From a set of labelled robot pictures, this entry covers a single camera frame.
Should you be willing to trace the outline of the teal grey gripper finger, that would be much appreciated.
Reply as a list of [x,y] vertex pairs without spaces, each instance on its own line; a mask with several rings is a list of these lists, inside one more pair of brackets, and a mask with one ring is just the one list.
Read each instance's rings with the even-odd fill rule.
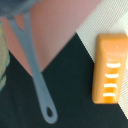
[[0,91],[3,89],[6,83],[6,68],[10,63],[9,50],[3,30],[3,24],[0,21]]

